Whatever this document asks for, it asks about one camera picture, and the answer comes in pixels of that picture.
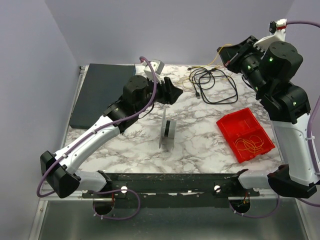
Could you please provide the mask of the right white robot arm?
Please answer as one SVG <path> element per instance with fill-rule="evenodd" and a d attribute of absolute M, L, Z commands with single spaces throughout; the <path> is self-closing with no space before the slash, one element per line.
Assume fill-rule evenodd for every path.
<path fill-rule="evenodd" d="M 230 72 L 248 81 L 267 111 L 283 162 L 272 171 L 243 170 L 238 182 L 244 189 L 271 189 L 282 197 L 310 198 L 320 182 L 320 161 L 311 131 L 313 111 L 305 90 L 291 82 L 303 57 L 292 44 L 280 40 L 262 50 L 253 36 L 219 47 L 217 53 Z"/>

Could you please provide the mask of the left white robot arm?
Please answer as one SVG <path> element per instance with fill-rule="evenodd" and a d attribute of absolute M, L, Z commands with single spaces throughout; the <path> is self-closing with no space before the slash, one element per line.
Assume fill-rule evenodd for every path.
<path fill-rule="evenodd" d="M 106 173 L 80 171 L 81 164 L 104 143 L 133 125 L 148 106 L 155 102 L 173 105 L 183 93 L 169 77 L 154 83 L 141 75 L 132 76 L 120 98 L 85 133 L 56 153 L 40 156 L 41 173 L 61 199 L 75 191 L 100 192 L 111 179 Z"/>

